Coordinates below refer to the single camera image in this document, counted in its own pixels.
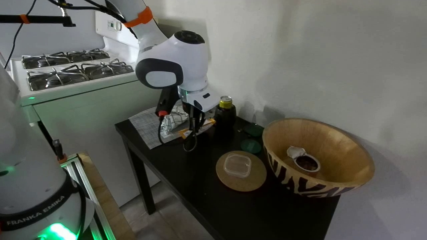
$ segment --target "gray floor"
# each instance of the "gray floor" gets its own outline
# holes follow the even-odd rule
[[[153,186],[152,194],[157,208],[152,215],[145,212],[141,198],[121,207],[137,240],[212,240],[212,236],[162,183]]]

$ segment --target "green light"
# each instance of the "green light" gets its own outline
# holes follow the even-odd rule
[[[72,234],[60,223],[54,223],[46,227],[38,236],[38,240],[77,240],[77,236]]]
[[[16,168],[14,168],[13,166],[9,166],[9,167],[6,167],[5,170],[6,170],[8,172],[14,172]]]

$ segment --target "table leg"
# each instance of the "table leg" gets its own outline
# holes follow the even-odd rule
[[[150,214],[156,212],[156,206],[154,206],[154,200],[150,194],[150,188],[149,188],[149,183],[148,183],[148,178],[146,178],[146,172],[145,172],[145,166],[144,166],[142,160],[140,160],[129,150],[129,147],[126,144],[124,144],[124,147],[128,154],[128,158],[132,160],[133,171],[134,171],[140,191],[144,198],[145,210],[146,210],[148,215],[150,215]]]

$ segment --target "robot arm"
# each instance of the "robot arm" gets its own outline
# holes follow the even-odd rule
[[[36,239],[54,223],[77,234],[85,226],[76,210],[85,206],[89,219],[93,207],[74,192],[53,152],[25,123],[17,94],[0,68],[0,239]]]
[[[189,115],[189,130],[197,134],[204,112],[219,102],[207,82],[208,58],[204,39],[189,31],[176,32],[165,39],[142,2],[112,3],[129,20],[126,27],[133,30],[140,43],[137,79],[148,88],[162,90],[157,116],[162,119],[180,99]]]

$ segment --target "wooden coaster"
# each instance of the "wooden coaster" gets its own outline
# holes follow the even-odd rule
[[[224,170],[224,163],[229,156],[241,156],[251,160],[251,171],[247,178],[229,175]],[[231,151],[224,154],[216,162],[216,176],[219,180],[231,190],[239,192],[251,192],[260,188],[267,179],[267,170],[263,162],[252,154],[243,151]]]

